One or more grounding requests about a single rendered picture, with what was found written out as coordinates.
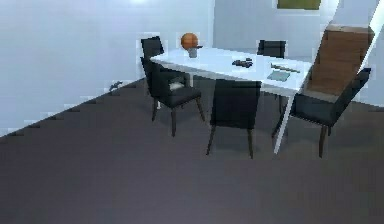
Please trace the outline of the black dining chair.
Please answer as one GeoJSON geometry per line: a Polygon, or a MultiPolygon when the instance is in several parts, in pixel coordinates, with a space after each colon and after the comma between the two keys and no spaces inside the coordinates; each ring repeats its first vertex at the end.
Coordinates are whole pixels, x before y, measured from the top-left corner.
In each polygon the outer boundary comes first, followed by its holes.
{"type": "Polygon", "coordinates": [[[344,88],[335,102],[328,102],[300,93],[289,97],[287,104],[284,106],[284,113],[280,115],[271,134],[272,138],[277,137],[274,153],[277,154],[279,152],[282,138],[288,124],[288,119],[290,117],[296,117],[321,127],[318,155],[319,157],[322,157],[325,134],[331,135],[332,127],[338,121],[352,99],[367,83],[370,73],[370,68],[364,68],[359,71],[355,78],[344,88]]]}
{"type": "Polygon", "coordinates": [[[283,58],[285,56],[285,41],[261,40],[258,45],[258,55],[283,58]]]}
{"type": "Polygon", "coordinates": [[[144,57],[141,63],[147,79],[148,91],[153,98],[152,120],[157,114],[157,105],[164,104],[171,109],[172,136],[176,134],[176,109],[186,103],[195,101],[203,122],[206,121],[201,104],[201,92],[191,86],[173,87],[171,74],[164,71],[160,64],[144,57]]]}
{"type": "Polygon", "coordinates": [[[164,53],[163,45],[159,36],[142,39],[141,46],[143,55],[147,59],[164,53]]]}
{"type": "Polygon", "coordinates": [[[249,157],[253,158],[253,130],[255,128],[261,81],[217,79],[213,96],[211,131],[206,154],[209,155],[217,127],[247,131],[249,157]]]}

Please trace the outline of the white dining table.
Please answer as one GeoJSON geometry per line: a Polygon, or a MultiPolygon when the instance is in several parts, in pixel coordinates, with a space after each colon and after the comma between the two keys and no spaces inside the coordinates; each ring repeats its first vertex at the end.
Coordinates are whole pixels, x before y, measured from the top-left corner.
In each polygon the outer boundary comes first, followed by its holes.
{"type": "Polygon", "coordinates": [[[312,66],[309,62],[205,47],[197,51],[196,58],[190,58],[186,50],[179,48],[151,57],[150,60],[166,68],[193,76],[236,81],[261,81],[263,92],[287,98],[302,91],[302,86],[312,66]],[[246,58],[251,58],[253,62],[249,68],[232,64],[235,60],[245,60],[246,58]],[[290,72],[290,76],[285,82],[270,80],[268,76],[274,70],[270,67],[271,63],[299,70],[300,73],[290,72]]]}

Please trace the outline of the dark small object cluster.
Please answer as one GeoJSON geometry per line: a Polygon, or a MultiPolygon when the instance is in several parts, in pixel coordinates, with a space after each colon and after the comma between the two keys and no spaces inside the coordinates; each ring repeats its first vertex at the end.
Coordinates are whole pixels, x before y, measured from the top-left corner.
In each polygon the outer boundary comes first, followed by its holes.
{"type": "Polygon", "coordinates": [[[253,65],[253,62],[251,58],[246,58],[245,60],[235,60],[232,64],[235,66],[249,68],[253,65]]]}

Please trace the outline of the orange basketball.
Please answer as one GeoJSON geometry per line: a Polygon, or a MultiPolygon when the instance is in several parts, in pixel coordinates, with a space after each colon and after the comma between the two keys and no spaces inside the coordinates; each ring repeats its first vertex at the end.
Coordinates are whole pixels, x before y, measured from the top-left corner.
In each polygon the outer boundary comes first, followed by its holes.
{"type": "Polygon", "coordinates": [[[195,48],[198,46],[198,38],[194,33],[185,33],[181,37],[181,46],[184,49],[195,48]]]}

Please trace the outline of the thin grey stick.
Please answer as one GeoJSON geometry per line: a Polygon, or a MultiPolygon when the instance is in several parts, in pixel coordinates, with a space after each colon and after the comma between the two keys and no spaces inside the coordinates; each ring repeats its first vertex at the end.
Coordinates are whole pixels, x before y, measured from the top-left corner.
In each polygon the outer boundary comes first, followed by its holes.
{"type": "Polygon", "coordinates": [[[300,73],[299,70],[295,70],[295,69],[292,69],[292,68],[288,68],[288,67],[284,67],[284,66],[276,65],[276,64],[272,64],[272,63],[270,64],[270,67],[274,68],[274,69],[278,69],[278,70],[284,70],[284,71],[288,71],[288,72],[300,73]]]}

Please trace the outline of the olive framed picture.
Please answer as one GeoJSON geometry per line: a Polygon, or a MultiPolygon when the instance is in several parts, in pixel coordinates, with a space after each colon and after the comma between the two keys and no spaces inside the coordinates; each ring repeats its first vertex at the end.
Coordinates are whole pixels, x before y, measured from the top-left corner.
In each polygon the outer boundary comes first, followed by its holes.
{"type": "Polygon", "coordinates": [[[277,0],[278,9],[318,10],[321,0],[277,0]]]}

